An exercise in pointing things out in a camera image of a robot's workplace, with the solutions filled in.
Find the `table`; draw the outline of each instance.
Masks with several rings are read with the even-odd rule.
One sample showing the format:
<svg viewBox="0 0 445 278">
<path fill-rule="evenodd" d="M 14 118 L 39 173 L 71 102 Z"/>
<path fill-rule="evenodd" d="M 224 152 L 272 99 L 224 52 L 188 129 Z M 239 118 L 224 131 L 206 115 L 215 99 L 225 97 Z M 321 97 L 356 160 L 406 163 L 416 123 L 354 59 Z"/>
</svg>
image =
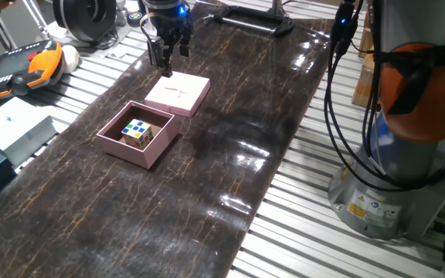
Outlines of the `table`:
<svg viewBox="0 0 445 278">
<path fill-rule="evenodd" d="M 325 71 L 319 31 L 330 22 L 297 21 L 277 41 L 206 23 L 196 23 L 190 59 L 173 66 L 209 77 L 212 89 L 151 171 L 105 155 L 95 140 L 159 78 L 142 56 L 0 194 L 0 276 L 229 271 Z"/>
</svg>

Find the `wire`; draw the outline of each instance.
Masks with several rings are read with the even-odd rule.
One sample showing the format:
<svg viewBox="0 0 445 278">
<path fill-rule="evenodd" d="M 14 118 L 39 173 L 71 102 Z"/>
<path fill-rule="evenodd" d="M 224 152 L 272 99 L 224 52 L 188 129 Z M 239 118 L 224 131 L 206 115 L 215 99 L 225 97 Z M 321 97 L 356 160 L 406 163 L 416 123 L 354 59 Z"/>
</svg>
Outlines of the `wire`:
<svg viewBox="0 0 445 278">
<path fill-rule="evenodd" d="M 301 1 L 289 0 L 289 1 L 286 1 L 285 3 L 281 4 L 281 6 L 284 6 L 284 5 L 287 5 L 287 4 L 290 4 L 290 3 L 302 3 L 302 4 L 304 4 L 304 3 L 301 2 Z"/>
<path fill-rule="evenodd" d="M 367 50 L 367 51 L 360 50 L 358 47 L 356 47 L 356 45 L 353 43 L 353 41 L 352 41 L 352 46 L 355 47 L 355 49 L 358 50 L 361 53 L 367 53 L 367 54 L 373 54 L 374 53 L 374 51 L 372 51 L 372 50 Z"/>
<path fill-rule="evenodd" d="M 358 13 L 359 10 L 362 7 L 362 0 L 360 1 L 360 5 L 357 9 L 357 12 L 355 13 L 355 15 L 353 16 L 352 21 L 354 21 L 353 23 L 357 24 L 358 21 Z M 374 19 L 376 19 L 374 24 L 374 29 L 372 29 L 372 34 L 374 35 L 374 45 L 375 45 L 375 54 L 378 55 L 380 54 L 380 30 L 379 30 L 379 22 L 380 22 L 380 11 L 379 10 L 375 10 L 375 16 Z M 351 43 L 351 38 L 349 38 L 349 36 L 352 36 L 351 32 L 345 32 L 343 34 L 343 38 L 341 38 L 341 43 L 346 43 L 346 42 L 350 42 Z M 428 178 L 423 179 L 422 181 L 418 181 L 418 182 L 400 182 L 397 181 L 395 179 L 393 179 L 392 177 L 389 177 L 383 170 L 381 166 L 377 166 L 375 165 L 376 162 L 373 159 L 373 155 L 372 155 L 372 146 L 371 146 L 371 134 L 372 134 L 372 126 L 373 126 L 373 122 L 374 120 L 376 120 L 376 112 L 375 112 L 375 106 L 378 103 L 379 100 L 379 82 L 380 82 L 380 66 L 381 63 L 376 63 L 375 64 L 375 70 L 374 70 L 374 78 L 372 81 L 372 92 L 370 94 L 369 97 L 369 103 L 368 106 L 365 109 L 365 115 L 364 115 L 364 121 L 363 121 L 363 126 L 362 126 L 362 141 L 363 141 L 363 146 L 365 149 L 365 153 L 367 154 L 367 157 L 369 158 L 369 160 L 371 160 L 372 165 L 375 165 L 375 170 L 372 170 L 368 165 L 366 165 L 356 154 L 355 152 L 349 147 L 348 142 L 346 141 L 345 137 L 343 136 L 341 129 L 338 125 L 338 122 L 335 118 L 335 113 L 334 113 L 334 108 L 332 106 L 332 98 L 331 98 L 331 85 L 332 85 L 332 79 L 333 76 L 335 74 L 335 70 L 336 67 L 338 66 L 338 61 L 340 60 L 340 58 L 342 57 L 342 55 L 344 55 L 343 53 L 338 52 L 335 49 L 335 46 L 338 44 L 338 41 L 336 42 L 331 42 L 331 53 L 329 55 L 329 64 L 328 64 L 328 87 L 326 89 L 326 94 L 324 97 L 324 116 L 325 116 L 325 121 L 326 121 L 326 125 L 328 128 L 328 132 L 329 132 L 329 136 L 331 138 L 331 142 L 335 147 L 336 152 L 338 153 L 338 156 L 340 157 L 341 161 L 345 164 L 345 167 L 363 184 L 369 186 L 370 188 L 374 188 L 376 190 L 379 191 L 384 191 L 384 192 L 406 192 L 406 191 L 412 191 L 412 190 L 417 190 L 417 189 L 421 189 L 426 187 L 427 185 L 430 184 L 434 184 L 437 183 L 439 181 L 442 181 L 445 178 L 445 166 L 441 169 L 439 169 L 438 171 L 436 171 L 434 174 L 432 174 L 431 176 L 429 176 Z M 334 53 L 336 50 L 336 59 L 334 61 L 334 65 L 332 63 L 332 60 L 334 58 Z M 329 113 L 328 111 L 330 110 L 330 114 L 331 114 L 331 119 L 333 121 L 333 124 L 336 128 L 336 131 L 339 135 L 339 138 L 341 139 L 342 143 L 346 146 L 348 153 L 355 159 L 355 161 L 360 164 L 368 173 L 370 173 L 371 175 L 375 176 L 376 178 L 388 182 L 389 184 L 398 187 L 398 188 L 380 188 L 376 185 L 370 184 L 367 181 L 363 180 L 356 172 L 353 171 L 352 166 L 345 160 L 345 158 L 343 157 L 342 153 L 340 152 L 338 145 L 335 141 L 335 137 L 332 133 L 332 129 L 331 129 L 331 123 L 329 121 Z"/>
</svg>

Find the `orange device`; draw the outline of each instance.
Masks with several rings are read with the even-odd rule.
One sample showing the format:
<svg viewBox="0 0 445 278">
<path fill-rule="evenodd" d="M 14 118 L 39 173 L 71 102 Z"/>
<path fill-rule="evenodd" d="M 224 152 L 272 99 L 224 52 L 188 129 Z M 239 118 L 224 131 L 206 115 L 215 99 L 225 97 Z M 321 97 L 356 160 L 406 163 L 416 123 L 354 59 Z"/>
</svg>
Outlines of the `orange device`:
<svg viewBox="0 0 445 278">
<path fill-rule="evenodd" d="M 0 56 L 0 99 L 55 84 L 62 74 L 63 52 L 58 42 L 45 40 L 7 52 Z"/>
</svg>

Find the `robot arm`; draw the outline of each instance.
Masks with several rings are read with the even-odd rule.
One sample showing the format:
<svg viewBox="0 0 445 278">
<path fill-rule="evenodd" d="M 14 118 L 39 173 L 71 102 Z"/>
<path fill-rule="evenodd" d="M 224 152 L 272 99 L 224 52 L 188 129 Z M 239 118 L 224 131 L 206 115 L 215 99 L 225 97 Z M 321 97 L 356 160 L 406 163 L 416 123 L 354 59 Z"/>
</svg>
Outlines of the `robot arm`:
<svg viewBox="0 0 445 278">
<path fill-rule="evenodd" d="M 183 0 L 144 0 L 143 4 L 149 13 L 142 17 L 140 25 L 148 38 L 151 65 L 160 70 L 162 76 L 170 77 L 170 59 L 176 43 L 180 42 L 180 55 L 189 56 L 189 43 L 193 34 L 190 7 Z M 154 38 L 143 28 L 148 19 L 157 29 Z"/>
</svg>

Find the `open box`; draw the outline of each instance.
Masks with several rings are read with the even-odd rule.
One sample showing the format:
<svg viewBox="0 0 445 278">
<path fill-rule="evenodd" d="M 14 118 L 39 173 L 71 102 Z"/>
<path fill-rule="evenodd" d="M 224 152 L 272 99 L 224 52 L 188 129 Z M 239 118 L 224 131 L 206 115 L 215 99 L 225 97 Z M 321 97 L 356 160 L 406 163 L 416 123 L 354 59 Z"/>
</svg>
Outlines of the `open box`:
<svg viewBox="0 0 445 278">
<path fill-rule="evenodd" d="M 144 149 L 124 143 L 121 131 L 131 120 L 143 120 L 151 125 L 154 139 Z M 106 153 L 149 169 L 178 134 L 175 115 L 130 101 L 102 130 L 97 137 Z"/>
</svg>

